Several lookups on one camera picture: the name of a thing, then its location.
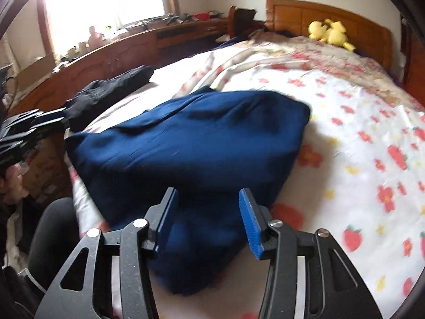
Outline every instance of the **folded blue clothing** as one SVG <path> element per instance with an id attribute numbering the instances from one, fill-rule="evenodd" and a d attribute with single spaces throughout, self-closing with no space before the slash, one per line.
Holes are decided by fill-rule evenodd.
<path id="1" fill-rule="evenodd" d="M 201 88 L 101 133 L 65 140 L 72 164 L 112 229 L 179 193 L 164 252 L 149 263 L 171 292 L 211 284 L 247 242 L 238 192 L 270 207 L 300 149 L 310 109 L 271 91 Z"/>

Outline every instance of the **person's hand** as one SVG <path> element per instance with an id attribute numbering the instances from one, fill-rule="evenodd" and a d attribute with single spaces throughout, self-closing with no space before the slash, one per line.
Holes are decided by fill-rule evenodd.
<path id="1" fill-rule="evenodd" d="M 21 166 L 12 165 L 6 170 L 6 179 L 0 178 L 0 194 L 7 205 L 17 204 L 28 192 L 22 187 Z"/>

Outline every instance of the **wooden chair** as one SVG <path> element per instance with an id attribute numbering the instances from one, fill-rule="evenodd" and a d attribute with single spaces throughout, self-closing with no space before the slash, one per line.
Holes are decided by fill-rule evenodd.
<path id="1" fill-rule="evenodd" d="M 256 14 L 256 10 L 247 10 L 231 6 L 227 22 L 227 33 L 230 38 L 243 33 L 250 26 Z"/>

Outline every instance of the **wooden headboard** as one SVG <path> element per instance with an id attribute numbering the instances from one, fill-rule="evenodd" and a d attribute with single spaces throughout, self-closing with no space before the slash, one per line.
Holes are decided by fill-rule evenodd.
<path id="1" fill-rule="evenodd" d="M 392 63 L 391 32 L 358 14 L 336 7 L 297 0 L 267 0 L 266 26 L 272 31 L 289 30 L 296 35 L 308 36 L 308 27 L 314 20 L 329 18 L 341 21 L 347 29 L 348 41 L 360 51 L 372 56 L 386 70 Z"/>

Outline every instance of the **bed sheet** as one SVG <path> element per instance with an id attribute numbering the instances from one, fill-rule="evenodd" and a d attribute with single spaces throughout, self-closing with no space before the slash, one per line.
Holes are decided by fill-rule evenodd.
<path id="1" fill-rule="evenodd" d="M 383 318 L 409 294 L 425 266 L 425 116 L 371 59 L 306 38 L 261 35 L 155 71 L 151 82 L 108 109 L 98 133 L 203 85 L 275 90 L 312 108 L 293 171 L 272 215 L 295 229 L 328 229 L 365 280 Z M 81 234 L 108 230 L 70 166 Z M 269 263 L 244 249 L 215 284 L 182 297 L 152 287 L 164 318 L 254 319 Z M 302 263 L 296 317 L 303 317 Z"/>

